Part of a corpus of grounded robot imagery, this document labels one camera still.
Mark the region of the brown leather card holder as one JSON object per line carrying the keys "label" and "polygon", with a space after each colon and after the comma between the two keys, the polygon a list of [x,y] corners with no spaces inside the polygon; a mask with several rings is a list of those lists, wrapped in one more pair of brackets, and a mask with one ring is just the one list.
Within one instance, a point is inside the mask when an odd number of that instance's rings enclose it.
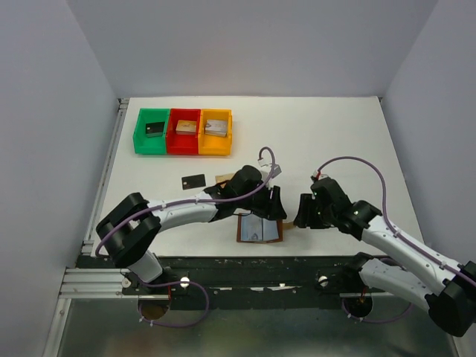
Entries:
{"label": "brown leather card holder", "polygon": [[284,231],[295,227],[293,222],[271,221],[250,213],[237,214],[237,242],[270,244],[283,241]]}

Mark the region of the gold credit card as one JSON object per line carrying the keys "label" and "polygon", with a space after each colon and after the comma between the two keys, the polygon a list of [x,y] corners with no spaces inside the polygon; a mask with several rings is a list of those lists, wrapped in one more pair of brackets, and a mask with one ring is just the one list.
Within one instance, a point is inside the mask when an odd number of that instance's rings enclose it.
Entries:
{"label": "gold credit card", "polygon": [[234,177],[235,173],[226,173],[222,175],[215,176],[215,181],[217,184],[225,181],[229,181]]}

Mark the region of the black credit card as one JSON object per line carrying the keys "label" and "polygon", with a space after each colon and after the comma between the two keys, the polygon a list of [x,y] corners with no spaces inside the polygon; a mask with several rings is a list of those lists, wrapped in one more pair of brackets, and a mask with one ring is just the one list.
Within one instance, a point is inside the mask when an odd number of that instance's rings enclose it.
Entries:
{"label": "black credit card", "polygon": [[191,190],[206,186],[205,174],[197,174],[192,176],[185,176],[181,178],[181,185],[183,190]]}

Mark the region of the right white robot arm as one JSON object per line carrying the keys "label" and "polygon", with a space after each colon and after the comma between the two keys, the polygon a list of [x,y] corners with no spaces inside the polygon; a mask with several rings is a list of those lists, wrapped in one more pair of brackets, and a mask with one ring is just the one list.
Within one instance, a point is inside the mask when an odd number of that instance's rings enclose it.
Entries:
{"label": "right white robot arm", "polygon": [[475,263],[463,265],[437,253],[404,231],[371,203],[351,202],[332,178],[314,181],[300,195],[295,225],[299,228],[337,228],[386,253],[395,265],[358,253],[344,266],[346,289],[379,289],[427,312],[444,332],[462,337],[475,323]]}

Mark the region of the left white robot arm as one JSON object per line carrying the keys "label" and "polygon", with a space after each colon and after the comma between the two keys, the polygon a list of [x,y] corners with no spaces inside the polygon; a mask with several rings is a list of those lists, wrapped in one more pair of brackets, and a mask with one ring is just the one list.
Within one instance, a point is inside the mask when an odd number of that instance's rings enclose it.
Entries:
{"label": "left white robot arm", "polygon": [[269,185],[281,169],[277,164],[265,165],[264,169],[245,165],[231,179],[181,201],[153,205],[140,193],[131,193],[97,224],[98,248],[106,249],[115,267],[133,272],[146,292],[158,293],[164,288],[165,276],[158,258],[149,250],[157,234],[182,225],[227,219],[237,210],[267,220],[287,217],[280,188]]}

